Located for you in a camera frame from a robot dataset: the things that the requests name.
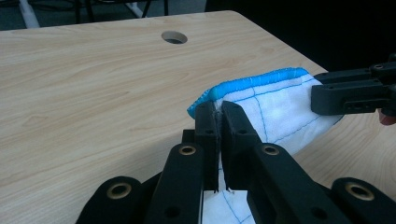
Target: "blue trim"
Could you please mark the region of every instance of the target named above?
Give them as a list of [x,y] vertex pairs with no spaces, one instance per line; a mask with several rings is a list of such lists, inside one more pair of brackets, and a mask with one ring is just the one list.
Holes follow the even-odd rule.
[[255,77],[243,77],[236,80],[225,81],[219,85],[206,90],[188,109],[189,115],[195,119],[195,107],[206,101],[217,101],[226,94],[235,91],[242,91],[248,88],[264,86],[276,82],[302,77],[308,72],[302,67],[282,68],[269,73],[264,73]]

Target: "cable hole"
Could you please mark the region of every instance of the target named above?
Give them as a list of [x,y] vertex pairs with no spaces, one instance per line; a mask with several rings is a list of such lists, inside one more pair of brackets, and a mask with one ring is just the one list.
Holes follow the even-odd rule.
[[187,42],[187,37],[180,32],[177,31],[165,31],[161,35],[164,41],[171,44],[184,44]]

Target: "wooden table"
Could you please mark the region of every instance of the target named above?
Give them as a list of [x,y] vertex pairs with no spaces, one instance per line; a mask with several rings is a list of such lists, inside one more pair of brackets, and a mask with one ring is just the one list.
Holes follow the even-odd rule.
[[[1,223],[75,222],[109,178],[161,171],[204,90],[289,66],[324,71],[231,11],[0,32]],[[395,136],[346,116],[295,158],[325,186],[354,176],[396,199]]]

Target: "black plastic bracket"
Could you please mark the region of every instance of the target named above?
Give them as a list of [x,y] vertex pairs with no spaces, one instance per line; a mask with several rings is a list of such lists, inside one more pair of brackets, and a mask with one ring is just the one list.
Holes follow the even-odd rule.
[[386,115],[396,116],[396,62],[322,73],[315,78],[323,84],[312,87],[311,109],[315,113],[360,114],[383,108]]

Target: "blue stitching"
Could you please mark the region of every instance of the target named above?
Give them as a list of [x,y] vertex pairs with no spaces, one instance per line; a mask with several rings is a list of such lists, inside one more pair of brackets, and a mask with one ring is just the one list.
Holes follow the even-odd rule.
[[224,191],[221,192],[223,194],[224,200],[225,202],[228,204],[228,207],[230,208],[230,210],[233,212],[233,215],[235,216],[236,220],[238,220],[239,223],[242,223],[239,218],[236,216],[235,212],[233,211],[233,209],[231,208],[230,204],[227,201],[227,198],[225,197]]
[[245,217],[242,221],[241,221],[241,223],[244,223],[244,221],[246,221],[248,218],[250,218],[251,217],[251,215],[248,215],[247,217]]
[[284,137],[282,137],[282,138],[277,139],[274,143],[276,143],[277,141],[280,141],[280,140],[282,140],[282,139],[284,139],[284,138],[287,138],[287,137],[293,135],[294,133],[297,133],[298,131],[300,131],[300,130],[303,129],[304,127],[308,126],[309,124],[311,124],[311,123],[314,122],[315,120],[319,119],[320,117],[321,117],[321,116],[317,116],[315,119],[313,119],[313,120],[309,121],[308,123],[306,123],[303,127],[297,129],[297,130],[296,130],[295,132],[293,132],[293,133],[290,133],[290,134],[288,134],[288,135],[286,135],[286,136],[284,136]]
[[[256,91],[253,89],[254,92],[254,99],[256,99],[257,103],[259,104],[259,109],[260,109],[260,114],[262,115],[262,107],[260,105],[259,99],[256,97]],[[262,126],[264,127],[264,134],[265,134],[265,142],[268,142],[268,134],[267,134],[267,129],[265,128],[265,121],[264,121],[264,116],[262,115]]]
[[[271,93],[271,92],[275,92],[275,91],[282,91],[282,90],[285,90],[285,89],[288,89],[288,88],[291,88],[291,87],[298,87],[298,86],[303,85],[303,83],[306,83],[306,82],[309,82],[309,81],[312,81],[312,80],[314,80],[314,78],[311,78],[311,79],[309,79],[309,80],[307,80],[307,81],[304,81],[304,82],[302,82],[302,83],[300,83],[300,84],[297,84],[297,85],[287,86],[287,87],[284,87],[284,88],[281,88],[281,89],[278,89],[278,90],[274,90],[274,91],[266,91],[266,92],[260,93],[260,94],[258,94],[258,95],[265,95],[265,94],[267,94],[267,93]],[[253,96],[249,96],[249,97],[247,97],[247,98],[240,99],[240,100],[236,100],[236,101],[233,101],[233,102],[236,103],[236,102],[238,102],[238,101],[247,100],[247,99],[256,97],[256,96],[258,96],[258,95],[256,95],[256,92],[255,92],[255,95],[253,95]]]

